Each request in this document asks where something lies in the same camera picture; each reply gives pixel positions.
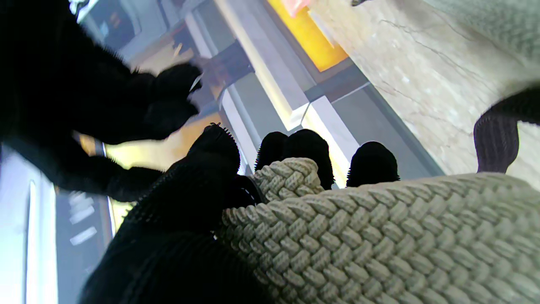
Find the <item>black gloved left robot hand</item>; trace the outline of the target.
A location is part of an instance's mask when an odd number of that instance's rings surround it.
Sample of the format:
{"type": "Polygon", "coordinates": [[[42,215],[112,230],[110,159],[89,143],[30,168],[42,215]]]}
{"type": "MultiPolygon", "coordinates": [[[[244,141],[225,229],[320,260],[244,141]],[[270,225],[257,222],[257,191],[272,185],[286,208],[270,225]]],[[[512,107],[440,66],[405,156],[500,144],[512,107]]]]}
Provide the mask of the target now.
{"type": "Polygon", "coordinates": [[[214,238],[236,192],[239,150],[212,124],[127,214],[79,304],[275,304],[268,287],[214,238]]]}

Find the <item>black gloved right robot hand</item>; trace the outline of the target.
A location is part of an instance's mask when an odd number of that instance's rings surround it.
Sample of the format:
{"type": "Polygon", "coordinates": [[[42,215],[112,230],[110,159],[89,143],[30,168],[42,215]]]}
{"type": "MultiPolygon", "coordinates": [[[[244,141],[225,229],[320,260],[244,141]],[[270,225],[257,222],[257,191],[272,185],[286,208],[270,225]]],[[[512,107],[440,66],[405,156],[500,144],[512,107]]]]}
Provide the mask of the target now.
{"type": "Polygon", "coordinates": [[[133,71],[89,37],[67,0],[1,2],[1,142],[59,188],[143,196],[161,171],[90,156],[74,133],[110,145],[164,140],[199,114],[189,95],[201,74],[189,62],[133,71]]]}

